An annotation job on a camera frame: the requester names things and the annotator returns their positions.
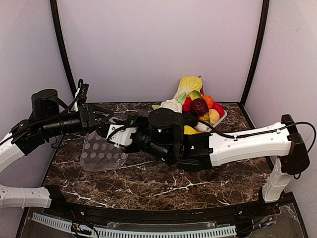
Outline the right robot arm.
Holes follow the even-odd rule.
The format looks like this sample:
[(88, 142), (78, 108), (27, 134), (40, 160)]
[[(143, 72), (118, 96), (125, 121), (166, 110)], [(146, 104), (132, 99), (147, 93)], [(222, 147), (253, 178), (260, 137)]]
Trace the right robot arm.
[(264, 203), (276, 202), (291, 179), (299, 177), (310, 165), (309, 148), (290, 115), (253, 130), (222, 133), (209, 126), (204, 133), (186, 135), (185, 126), (194, 122), (180, 112), (159, 108), (147, 117), (130, 116), (122, 125), (101, 126), (99, 135), (114, 146), (123, 147), (126, 153), (143, 151), (190, 172), (276, 156), (274, 168), (259, 192)]

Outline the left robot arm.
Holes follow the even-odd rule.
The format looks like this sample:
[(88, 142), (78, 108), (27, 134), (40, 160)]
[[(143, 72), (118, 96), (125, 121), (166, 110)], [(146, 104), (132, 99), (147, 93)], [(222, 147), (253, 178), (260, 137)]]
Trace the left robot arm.
[[(88, 131), (113, 117), (113, 112), (93, 104), (85, 103), (86, 94), (78, 89), (74, 101), (63, 112), (55, 108), (49, 111), (49, 105), (43, 108), (49, 113), (47, 117), (36, 118), (37, 106), (33, 106), (32, 116), (16, 124), (0, 142), (0, 169), (4, 171), (9, 165), (29, 155), (39, 146), (48, 143), (51, 138)], [(56, 186), (23, 188), (0, 187), (0, 207), (41, 207), (49, 208), (63, 195)]]

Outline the clear dotted zip top bag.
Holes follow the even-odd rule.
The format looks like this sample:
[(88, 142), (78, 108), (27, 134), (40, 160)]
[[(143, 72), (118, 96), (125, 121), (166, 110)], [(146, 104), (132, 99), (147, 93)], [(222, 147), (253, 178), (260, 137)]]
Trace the clear dotted zip top bag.
[(108, 143), (96, 131), (87, 133), (80, 156), (80, 166), (90, 172), (109, 171), (121, 168), (128, 155), (121, 148)]

